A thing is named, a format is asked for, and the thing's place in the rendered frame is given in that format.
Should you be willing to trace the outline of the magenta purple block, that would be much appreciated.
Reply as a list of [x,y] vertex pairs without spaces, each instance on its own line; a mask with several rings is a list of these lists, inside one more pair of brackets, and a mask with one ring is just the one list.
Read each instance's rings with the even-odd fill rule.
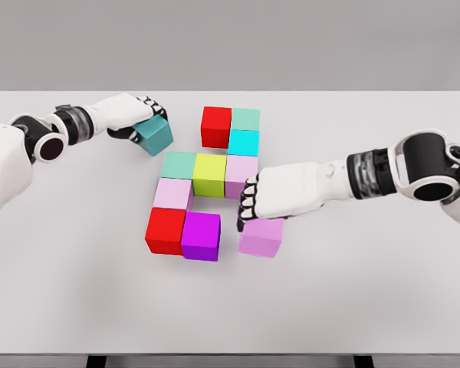
[[221,235],[219,214],[187,212],[181,246],[186,259],[217,261]]

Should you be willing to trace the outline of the yellow-green block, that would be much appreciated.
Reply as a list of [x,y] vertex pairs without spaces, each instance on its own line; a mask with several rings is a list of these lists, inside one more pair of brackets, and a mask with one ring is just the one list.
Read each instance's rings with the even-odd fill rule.
[[227,156],[197,153],[192,175],[195,196],[224,198]]

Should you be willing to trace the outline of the cyan block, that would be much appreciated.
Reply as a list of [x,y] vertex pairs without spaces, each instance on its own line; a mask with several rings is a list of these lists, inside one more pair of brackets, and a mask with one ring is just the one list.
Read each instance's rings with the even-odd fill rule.
[[228,155],[258,156],[259,138],[258,131],[230,130]]

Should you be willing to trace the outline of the mint green block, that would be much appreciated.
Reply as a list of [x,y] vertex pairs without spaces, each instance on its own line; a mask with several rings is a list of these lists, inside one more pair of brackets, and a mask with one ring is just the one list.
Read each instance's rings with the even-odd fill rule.
[[231,129],[259,131],[261,111],[250,108],[232,108]]
[[195,162],[195,153],[169,151],[165,155],[160,176],[192,180]]

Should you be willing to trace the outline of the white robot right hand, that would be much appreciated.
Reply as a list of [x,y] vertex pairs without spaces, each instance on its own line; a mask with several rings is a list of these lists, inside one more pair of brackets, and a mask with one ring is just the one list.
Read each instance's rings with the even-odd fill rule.
[[320,165],[292,163],[266,167],[246,179],[238,207],[237,230],[255,219],[288,219],[319,209]]

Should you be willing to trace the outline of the white table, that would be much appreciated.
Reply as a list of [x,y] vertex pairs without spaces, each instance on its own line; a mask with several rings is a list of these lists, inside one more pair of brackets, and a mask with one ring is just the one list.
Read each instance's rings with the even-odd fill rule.
[[243,255],[238,203],[219,260],[155,255],[144,235],[163,162],[100,134],[0,211],[0,354],[460,354],[460,225],[400,195],[328,202]]

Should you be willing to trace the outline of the red block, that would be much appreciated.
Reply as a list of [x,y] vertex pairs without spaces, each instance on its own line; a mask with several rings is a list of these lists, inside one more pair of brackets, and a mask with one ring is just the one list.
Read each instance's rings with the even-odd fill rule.
[[232,109],[204,107],[200,125],[202,146],[227,149],[232,121]]
[[145,241],[153,254],[183,256],[181,241],[186,210],[153,207]]

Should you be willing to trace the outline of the teal block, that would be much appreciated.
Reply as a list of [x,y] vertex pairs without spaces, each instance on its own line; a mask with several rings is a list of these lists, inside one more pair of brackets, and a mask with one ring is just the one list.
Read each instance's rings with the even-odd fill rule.
[[173,142],[169,122],[160,115],[137,123],[133,128],[136,132],[135,143],[151,156],[158,155]]

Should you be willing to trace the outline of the light pink block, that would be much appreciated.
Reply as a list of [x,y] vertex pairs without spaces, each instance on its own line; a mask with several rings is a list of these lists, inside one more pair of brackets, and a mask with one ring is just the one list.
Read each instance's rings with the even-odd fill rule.
[[225,197],[227,199],[240,199],[245,187],[245,181],[257,172],[257,156],[227,155]]
[[191,180],[160,178],[153,200],[153,207],[191,211],[193,199]]

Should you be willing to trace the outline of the orchid pink block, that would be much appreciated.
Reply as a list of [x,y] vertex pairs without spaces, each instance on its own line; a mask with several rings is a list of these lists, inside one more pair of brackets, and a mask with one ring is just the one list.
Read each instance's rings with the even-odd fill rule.
[[257,218],[248,221],[240,234],[238,251],[247,255],[274,258],[281,246],[283,233],[282,218]]

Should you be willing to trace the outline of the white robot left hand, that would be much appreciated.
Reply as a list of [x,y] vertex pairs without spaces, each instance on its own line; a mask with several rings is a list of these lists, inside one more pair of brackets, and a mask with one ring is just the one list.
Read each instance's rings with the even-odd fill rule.
[[121,93],[108,97],[91,106],[94,134],[107,131],[108,135],[120,140],[140,141],[133,128],[137,123],[161,116],[168,120],[166,109],[148,96],[133,96]]

